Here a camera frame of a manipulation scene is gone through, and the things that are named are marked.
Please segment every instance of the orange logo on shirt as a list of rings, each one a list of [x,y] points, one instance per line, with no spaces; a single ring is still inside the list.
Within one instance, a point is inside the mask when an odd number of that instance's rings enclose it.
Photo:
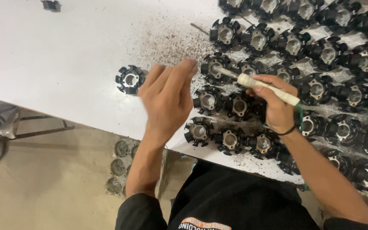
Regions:
[[[178,229],[187,230],[203,230],[203,229],[217,229],[217,230],[231,230],[231,227],[221,223],[206,223],[202,222],[194,217],[185,218]]]

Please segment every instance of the finger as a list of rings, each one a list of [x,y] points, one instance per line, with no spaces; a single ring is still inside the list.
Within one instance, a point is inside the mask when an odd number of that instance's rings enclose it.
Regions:
[[[173,70],[173,67],[167,67],[163,71],[163,73],[157,78],[157,80],[153,83],[153,85],[150,86],[149,93],[155,94],[155,95],[159,94],[163,90],[166,84],[166,81],[169,78],[172,70]]]
[[[252,77],[256,80],[270,83],[273,86],[277,87],[278,89],[281,89],[294,96],[298,95],[298,90],[295,87],[290,85],[288,82],[283,81],[278,76],[262,74],[262,75],[253,75]]]
[[[281,107],[284,106],[284,102],[272,91],[270,88],[263,86],[255,86],[253,88],[255,94],[268,102],[269,107]]]
[[[193,71],[187,77],[187,80],[184,82],[183,88],[180,92],[180,102],[179,105],[184,108],[185,111],[190,112],[193,108],[193,99],[191,97],[190,89],[191,89],[191,80],[193,76],[197,73],[198,68],[195,66]]]
[[[249,97],[254,97],[255,96],[255,93],[253,91],[253,89],[251,88],[248,88],[245,90],[245,93],[249,96]]]
[[[161,75],[161,73],[166,69],[166,66],[155,64],[151,68],[150,72],[147,75],[146,81],[140,87],[140,89],[147,89],[157,80],[157,78]]]
[[[174,97],[174,95],[179,95],[181,89],[183,88],[184,82],[188,77],[193,77],[194,66],[197,66],[197,61],[194,59],[184,59],[181,63],[174,67],[169,78],[167,79],[166,85],[161,93]]]

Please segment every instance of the metal rod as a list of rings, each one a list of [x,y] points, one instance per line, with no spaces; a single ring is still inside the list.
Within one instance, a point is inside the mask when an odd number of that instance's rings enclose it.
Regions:
[[[65,120],[62,120],[63,126],[66,128],[68,125],[66,124]]]
[[[221,66],[213,66],[212,69],[215,70],[215,71],[218,71],[218,72],[220,72],[222,74],[225,74],[225,75],[227,75],[229,77],[233,77],[235,79],[237,79],[238,76],[239,76],[238,74],[236,74],[236,73],[234,73],[234,72],[232,72],[230,70],[224,69]]]
[[[11,141],[11,140],[16,140],[16,139],[35,137],[35,136],[40,136],[40,135],[49,134],[49,133],[58,133],[58,132],[66,131],[66,130],[71,130],[71,129],[74,129],[74,128],[75,128],[74,126],[71,126],[71,127],[65,127],[65,128],[55,128],[55,129],[51,129],[51,130],[33,132],[33,133],[24,133],[24,134],[16,135],[16,137],[14,139],[9,139],[9,138],[5,138],[5,137],[0,138],[0,142],[1,141]]]
[[[28,121],[28,120],[35,120],[35,119],[45,119],[45,118],[54,118],[51,116],[33,116],[33,117],[25,117],[25,118],[21,118],[19,119],[20,121]]]

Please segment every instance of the green cable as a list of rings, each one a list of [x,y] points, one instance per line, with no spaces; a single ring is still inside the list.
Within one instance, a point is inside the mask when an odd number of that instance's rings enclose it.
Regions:
[[[300,130],[303,130],[303,109],[300,103],[296,105],[296,107],[299,109],[299,115],[300,115]],[[305,183],[303,185],[303,191],[310,191],[309,186]]]

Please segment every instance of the concrete floor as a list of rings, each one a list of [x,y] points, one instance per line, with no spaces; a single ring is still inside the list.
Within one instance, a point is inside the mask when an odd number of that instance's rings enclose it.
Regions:
[[[26,121],[20,123],[18,134],[60,127],[58,119]],[[113,133],[76,125],[70,131],[11,141],[0,161],[0,230],[114,229],[124,201],[105,190],[115,139]],[[171,156],[160,200],[166,220],[170,199],[191,173],[193,162],[176,153]],[[309,192],[302,197],[319,223],[316,199]]]

